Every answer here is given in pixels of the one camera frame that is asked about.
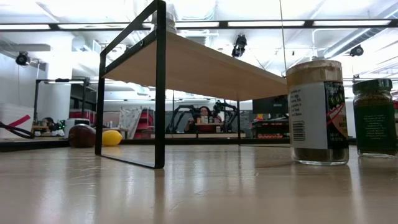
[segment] shelf surface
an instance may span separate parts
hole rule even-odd
[[[156,40],[104,76],[147,86],[155,86],[155,77]],[[166,89],[235,101],[287,94],[284,78],[170,32]]]

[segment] jar label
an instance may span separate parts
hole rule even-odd
[[[356,105],[354,107],[358,149],[397,150],[394,105]]]
[[[289,93],[293,147],[348,148],[344,87],[340,82],[297,85]]]

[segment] jar lid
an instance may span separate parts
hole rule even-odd
[[[368,81],[361,81],[353,85],[353,92],[368,91],[368,90],[387,90],[392,89],[392,81],[388,78],[377,78]]]

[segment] dark green label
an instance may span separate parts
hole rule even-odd
[[[396,150],[396,126],[392,103],[354,107],[358,149]]]

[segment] glass jar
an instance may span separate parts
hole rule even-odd
[[[344,165],[349,159],[341,64],[317,60],[287,70],[292,159]]]
[[[397,134],[390,79],[375,79],[353,85],[354,117],[358,155],[396,157]]]

